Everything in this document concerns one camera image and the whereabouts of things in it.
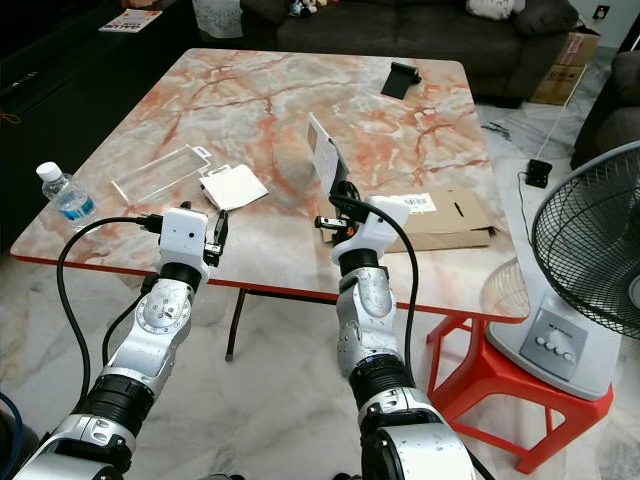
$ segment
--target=black cable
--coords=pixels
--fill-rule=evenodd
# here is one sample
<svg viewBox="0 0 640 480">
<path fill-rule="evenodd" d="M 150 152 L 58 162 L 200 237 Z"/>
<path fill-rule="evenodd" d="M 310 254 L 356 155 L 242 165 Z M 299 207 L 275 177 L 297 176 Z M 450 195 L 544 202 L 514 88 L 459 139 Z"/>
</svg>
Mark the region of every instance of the black cable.
<svg viewBox="0 0 640 480">
<path fill-rule="evenodd" d="M 62 308 L 64 309 L 64 313 L 67 315 L 67 319 L 69 320 L 69 325 L 71 325 L 71 330 L 73 330 L 74 335 L 76 336 L 76 340 L 78 341 L 78 347 L 80 347 L 80 355 L 82 356 L 82 387 L 80 389 L 80 398 L 78 399 L 78 403 L 73 407 L 72 413 L 75 413 L 82 402 L 84 402 L 87 397 L 87 393 L 89 393 L 89 381 L 91 380 L 91 360 L 89 358 L 89 350 L 87 349 L 87 342 L 84 339 L 84 335 L 82 335 L 82 330 L 78 326 L 78 321 L 76 320 L 75 315 L 73 314 L 73 310 L 71 310 L 71 305 L 69 304 L 69 299 L 67 298 L 67 290 L 64 286 L 64 261 L 67 258 L 69 250 L 71 247 L 82 238 L 87 232 L 90 232 L 94 228 L 100 227 L 102 225 L 106 225 L 107 223 L 138 223 L 144 224 L 144 218 L 132 218 L 132 217 L 111 217 L 111 218 L 103 218 L 102 220 L 98 220 L 97 222 L 93 222 L 90 225 L 87 225 L 82 230 L 77 232 L 71 240 L 67 242 L 67 244 L 60 252 L 60 256 L 58 257 L 58 263 L 56 265 L 56 282 L 58 284 L 58 293 L 60 294 L 60 302 L 62 303 Z"/>
<path fill-rule="evenodd" d="M 529 234 L 529 225 L 527 224 L 527 217 L 524 214 L 524 199 L 522 198 L 522 181 L 520 175 L 526 175 L 527 172 L 518 172 L 518 194 L 520 195 L 520 213 L 522 213 L 522 221 L 524 222 L 524 230 L 527 232 L 527 241 L 531 245 L 531 235 Z"/>
<path fill-rule="evenodd" d="M 467 449 L 467 453 L 469 454 L 469 458 L 471 458 L 471 465 L 473 465 L 473 468 L 475 468 L 478 473 L 480 475 L 482 475 L 482 478 L 484 478 L 484 480 L 496 480 L 495 477 L 493 475 L 491 475 L 491 472 L 489 472 L 489 470 L 487 470 L 487 467 L 485 467 L 482 462 L 480 460 L 477 459 L 477 457 L 471 453 L 471 450 L 469 450 L 467 447 L 464 447 Z"/>
<path fill-rule="evenodd" d="M 142 298 L 146 294 L 141 293 L 138 298 L 136 298 L 131 305 L 127 307 L 127 309 L 120 314 L 116 321 L 111 324 L 111 326 L 107 329 L 107 333 L 104 334 L 104 338 L 102 339 L 102 366 L 104 367 L 109 361 L 109 340 L 111 340 L 111 335 L 116 331 L 118 325 L 122 323 L 122 321 L 129 316 L 129 314 L 133 311 L 134 308 L 138 305 L 138 302 L 142 300 Z"/>
<path fill-rule="evenodd" d="M 413 275 L 413 281 L 411 283 L 411 295 L 409 296 L 409 308 L 407 309 L 407 328 L 404 333 L 404 364 L 407 369 L 407 376 L 409 377 L 409 381 L 412 386 L 416 386 L 416 382 L 413 379 L 413 371 L 411 368 L 411 331 L 413 329 L 413 315 L 416 309 L 416 297 L 418 296 L 418 260 L 416 259 L 416 252 L 413 250 L 413 246 L 411 245 L 411 241 L 407 234 L 404 233 L 402 227 L 398 225 L 389 214 L 383 212 L 377 207 L 370 205 L 368 203 L 362 202 L 360 200 L 356 200 L 354 198 L 345 197 L 342 195 L 330 195 L 329 201 L 331 202 L 336 200 L 337 202 L 347 203 L 354 207 L 364 208 L 369 212 L 379 216 L 385 222 L 387 222 L 391 227 L 396 231 L 398 236 L 402 239 L 402 243 L 404 243 L 405 248 L 407 249 L 407 253 L 409 254 L 409 260 L 411 261 L 411 272 Z"/>
<path fill-rule="evenodd" d="M 0 401 L 4 402 L 11 413 L 13 413 L 13 419 L 16 422 L 15 431 L 13 432 L 13 442 L 11 444 L 11 453 L 9 461 L 4 465 L 2 471 L 0 471 L 0 480 L 6 480 L 9 478 L 9 474 L 13 472 L 13 469 L 20 461 L 20 454 L 24 445 L 24 425 L 22 423 L 22 417 L 16 404 L 9 399 L 5 394 L 0 392 Z"/>
</svg>

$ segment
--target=white card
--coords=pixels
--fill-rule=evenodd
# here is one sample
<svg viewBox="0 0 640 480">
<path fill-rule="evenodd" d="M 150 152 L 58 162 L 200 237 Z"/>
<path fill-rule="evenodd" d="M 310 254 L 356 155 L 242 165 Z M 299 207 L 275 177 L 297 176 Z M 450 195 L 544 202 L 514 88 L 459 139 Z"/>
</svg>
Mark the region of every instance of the white card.
<svg viewBox="0 0 640 480">
<path fill-rule="evenodd" d="M 246 165 L 225 167 L 200 178 L 205 195 L 220 210 L 244 207 L 269 193 Z"/>
<path fill-rule="evenodd" d="M 338 176 L 344 177 L 338 180 L 345 180 L 349 169 L 342 161 L 335 141 L 329 136 L 327 131 L 322 128 L 322 125 L 320 125 L 320 122 L 318 122 L 313 113 L 309 114 L 307 141 L 313 152 L 313 164 L 320 177 L 322 190 L 325 195 L 329 196 L 331 187 L 336 180 L 336 173 L 338 173 Z"/>
</svg>

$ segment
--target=red plastic stool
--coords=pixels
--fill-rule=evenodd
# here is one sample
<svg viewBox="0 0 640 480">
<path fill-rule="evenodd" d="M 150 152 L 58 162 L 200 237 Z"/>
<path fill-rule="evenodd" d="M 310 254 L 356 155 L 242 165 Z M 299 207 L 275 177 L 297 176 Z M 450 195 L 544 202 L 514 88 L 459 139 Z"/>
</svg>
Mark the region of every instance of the red plastic stool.
<svg viewBox="0 0 640 480">
<path fill-rule="evenodd" d="M 467 317 L 447 317 L 427 336 L 427 345 L 433 343 L 427 395 L 455 431 L 516 454 L 520 457 L 516 470 L 530 474 L 607 415 L 613 401 L 611 386 L 604 397 L 595 401 L 565 393 L 538 380 L 496 350 L 485 337 L 485 320 L 471 319 L 471 327 L 464 325 L 466 320 Z M 469 351 L 460 366 L 434 389 L 442 339 L 456 328 L 471 332 Z M 547 435 L 527 450 L 455 421 L 492 394 L 512 395 L 544 406 Z M 552 410 L 564 415 L 564 422 L 556 428 L 553 428 Z"/>
</svg>

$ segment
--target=fan base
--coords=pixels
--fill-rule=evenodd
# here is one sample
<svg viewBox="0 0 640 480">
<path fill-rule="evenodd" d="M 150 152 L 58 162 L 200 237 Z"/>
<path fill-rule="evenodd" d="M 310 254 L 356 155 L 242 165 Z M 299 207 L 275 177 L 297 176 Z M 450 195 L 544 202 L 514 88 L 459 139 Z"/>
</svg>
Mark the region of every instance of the fan base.
<svg viewBox="0 0 640 480">
<path fill-rule="evenodd" d="M 537 305 L 523 323 L 491 323 L 489 342 L 560 390 L 586 400 L 602 398 L 613 378 L 620 335 L 587 319 L 548 287 Z"/>
</svg>

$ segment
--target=marble table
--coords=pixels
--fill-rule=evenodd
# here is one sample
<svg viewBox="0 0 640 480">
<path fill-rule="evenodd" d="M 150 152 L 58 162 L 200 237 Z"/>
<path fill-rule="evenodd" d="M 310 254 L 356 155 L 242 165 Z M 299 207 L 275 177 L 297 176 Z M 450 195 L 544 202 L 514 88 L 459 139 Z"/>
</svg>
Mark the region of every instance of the marble table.
<svg viewBox="0 0 640 480">
<path fill-rule="evenodd" d="M 402 101 L 380 94 L 392 60 L 415 65 L 423 78 Z M 505 310 L 500 302 L 481 299 L 492 273 L 513 259 L 515 250 L 457 62 L 189 50 L 76 176 L 105 217 L 162 213 L 184 200 L 214 217 L 195 179 L 135 206 L 128 206 L 110 182 L 185 144 L 209 150 L 214 165 L 247 164 L 270 193 L 231 213 L 225 253 L 210 283 L 334 301 L 339 269 L 313 228 L 322 193 L 305 137 L 309 112 L 337 140 L 359 189 L 457 185 L 473 190 L 485 204 L 497 228 L 488 247 L 417 253 L 418 310 L 503 322 L 526 318 L 528 308 Z M 11 253 L 53 264 L 71 233 L 49 205 Z M 105 226 L 76 244 L 68 265 L 143 275 L 154 270 L 157 241 L 132 225 Z M 383 263 L 399 306 L 406 308 L 407 255 L 387 254 Z"/>
</svg>

